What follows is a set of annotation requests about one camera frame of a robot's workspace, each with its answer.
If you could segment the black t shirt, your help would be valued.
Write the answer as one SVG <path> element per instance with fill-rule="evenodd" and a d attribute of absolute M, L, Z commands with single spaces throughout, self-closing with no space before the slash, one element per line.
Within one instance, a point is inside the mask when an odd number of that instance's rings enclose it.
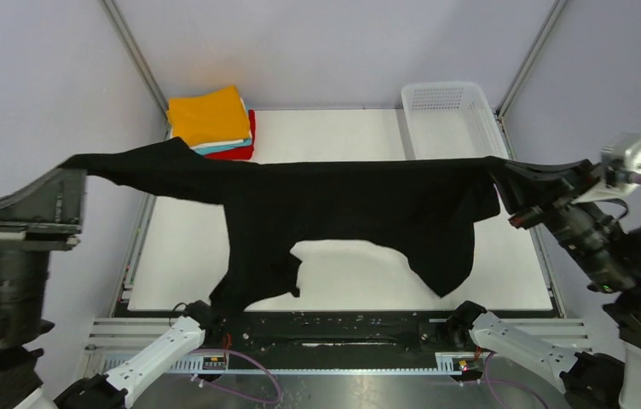
<path fill-rule="evenodd" d="M 178 139 L 123 153 L 77 154 L 63 167 L 119 186 L 224 209 L 228 270 L 212 308 L 298 295 L 301 241 L 365 240 L 399 251 L 438 296 L 471 274 L 476 222 L 505 210 L 489 160 L 256 164 L 215 160 Z"/>

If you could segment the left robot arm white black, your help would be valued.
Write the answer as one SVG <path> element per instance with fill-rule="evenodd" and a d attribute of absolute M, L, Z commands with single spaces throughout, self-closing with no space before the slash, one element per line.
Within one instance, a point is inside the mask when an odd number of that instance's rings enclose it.
<path fill-rule="evenodd" d="M 170 329 L 107 373 L 85 377 L 49 398 L 27 344 L 52 330 L 43 318 L 50 256 L 78 245 L 87 174 L 54 169 L 0 198 L 0 408 L 129 408 L 186 354 L 223 339 L 204 302 L 187 305 Z"/>

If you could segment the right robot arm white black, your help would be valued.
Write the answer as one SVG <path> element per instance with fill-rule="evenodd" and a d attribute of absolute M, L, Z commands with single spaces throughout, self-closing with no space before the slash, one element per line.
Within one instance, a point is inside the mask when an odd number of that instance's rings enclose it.
<path fill-rule="evenodd" d="M 641 408 L 641 226 L 624 231 L 592 196 L 597 187 L 641 183 L 641 174 L 620 159 L 538 165 L 492 158 L 490 164 L 510 224 L 545 226 L 589 279 L 589 289 L 615 296 L 603 310 L 618 325 L 625 357 L 551 344 L 471 301 L 442 324 L 442 337 L 461 351 L 476 347 L 514 361 L 573 408 Z"/>

